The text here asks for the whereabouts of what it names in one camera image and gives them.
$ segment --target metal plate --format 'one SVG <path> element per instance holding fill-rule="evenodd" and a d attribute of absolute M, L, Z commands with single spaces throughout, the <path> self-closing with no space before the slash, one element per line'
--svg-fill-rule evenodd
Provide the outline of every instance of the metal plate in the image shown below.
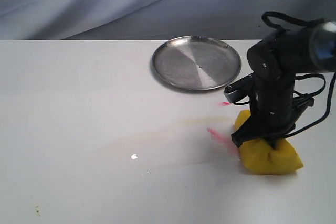
<path fill-rule="evenodd" d="M 220 40 L 185 36 L 162 44 L 152 58 L 165 82 L 186 90 L 211 90 L 232 82 L 242 67 L 239 54 Z"/>

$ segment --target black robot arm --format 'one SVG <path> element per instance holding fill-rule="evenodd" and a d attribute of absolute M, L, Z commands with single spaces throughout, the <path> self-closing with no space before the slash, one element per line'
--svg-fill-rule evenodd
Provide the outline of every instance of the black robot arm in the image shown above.
<path fill-rule="evenodd" d="M 304 28 L 285 30 L 272 23 L 269 17 Z M 312 72 L 336 71 L 336 23 L 323 19 L 305 22 L 276 12 L 266 12 L 263 20 L 276 31 L 248 50 L 247 60 L 253 73 L 227 86 L 224 91 L 229 102 L 234 104 L 246 96 L 250 99 L 250 118 L 232 134 L 238 147 L 256 138 L 264 138 L 274 146 L 277 139 L 297 134 L 289 133 L 295 129 L 295 122 L 306 108 L 314 105 L 313 97 L 326 86 L 324 76 Z M 296 76 L 298 73 L 310 74 Z M 324 85 L 311 94 L 295 91 L 295 80 L 307 78 L 321 78 Z"/>

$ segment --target white table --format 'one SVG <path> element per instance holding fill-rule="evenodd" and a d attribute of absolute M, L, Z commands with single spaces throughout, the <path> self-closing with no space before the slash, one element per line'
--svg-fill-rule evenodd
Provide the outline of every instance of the white table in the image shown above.
<path fill-rule="evenodd" d="M 241 78 L 256 41 L 227 42 Z M 0 41 L 0 223 L 334 223 L 335 109 L 290 139 L 296 175 L 248 174 L 206 129 L 229 135 L 242 108 L 155 81 L 161 43 Z M 325 105 L 326 91 L 298 127 Z"/>

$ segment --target yellow sponge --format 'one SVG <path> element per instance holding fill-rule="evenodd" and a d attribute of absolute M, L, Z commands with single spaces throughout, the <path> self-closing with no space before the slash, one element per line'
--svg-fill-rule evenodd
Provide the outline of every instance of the yellow sponge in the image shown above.
<path fill-rule="evenodd" d="M 239 113 L 235 122 L 236 130 L 249 116 L 249 110 Z M 283 175 L 303 167 L 299 155 L 286 139 L 278 140 L 275 149 L 270 147 L 264 139 L 247 141 L 241 145 L 239 152 L 243 165 L 255 174 Z"/>

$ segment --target red stain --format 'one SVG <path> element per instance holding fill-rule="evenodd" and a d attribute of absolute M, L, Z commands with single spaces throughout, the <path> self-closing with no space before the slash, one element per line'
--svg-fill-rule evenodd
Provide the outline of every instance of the red stain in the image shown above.
<path fill-rule="evenodd" d="M 213 137 L 214 139 L 216 139 L 219 143 L 224 144 L 225 147 L 227 148 L 227 150 L 235 155 L 239 155 L 239 150 L 238 148 L 235 146 L 235 144 L 231 141 L 231 139 L 224 137 L 222 135 L 220 135 L 217 131 L 215 131 L 214 129 L 211 128 L 207 128 L 207 130 L 210 132 L 211 137 Z"/>
<path fill-rule="evenodd" d="M 219 106 L 229 106 L 231 103 L 229 102 L 220 102 L 218 105 Z"/>

